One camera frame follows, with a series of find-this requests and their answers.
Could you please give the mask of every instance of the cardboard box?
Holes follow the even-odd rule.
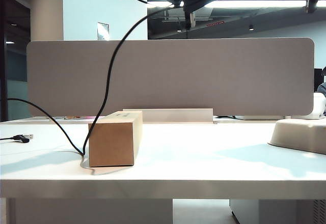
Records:
[[[89,138],[90,167],[134,165],[142,131],[141,111],[117,111],[99,119]]]

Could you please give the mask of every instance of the desk leg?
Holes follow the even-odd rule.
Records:
[[[16,199],[10,224],[172,224],[172,200]]]
[[[1,224],[16,224],[15,199],[0,199]]]

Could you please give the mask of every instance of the fluorescent light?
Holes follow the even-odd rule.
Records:
[[[317,7],[320,7],[320,8],[326,7],[326,0],[319,0],[317,2]]]
[[[306,1],[213,1],[205,7],[220,9],[260,9],[260,8],[300,8],[306,5]]]
[[[161,1],[161,2],[148,2],[147,8],[152,9],[152,8],[167,8],[167,7],[174,7],[174,5],[171,5],[171,2],[167,1]]]

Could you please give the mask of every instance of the desk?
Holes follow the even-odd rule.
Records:
[[[268,145],[272,122],[145,124],[133,167],[88,168],[53,124],[1,123],[1,197],[324,199],[326,156]],[[87,124],[64,124],[82,147]]]

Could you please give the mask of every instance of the gray partition panel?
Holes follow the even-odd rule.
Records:
[[[95,115],[117,43],[30,43],[29,99],[53,115]],[[314,44],[308,38],[126,41],[103,115],[124,108],[304,115],[312,110],[313,80]]]

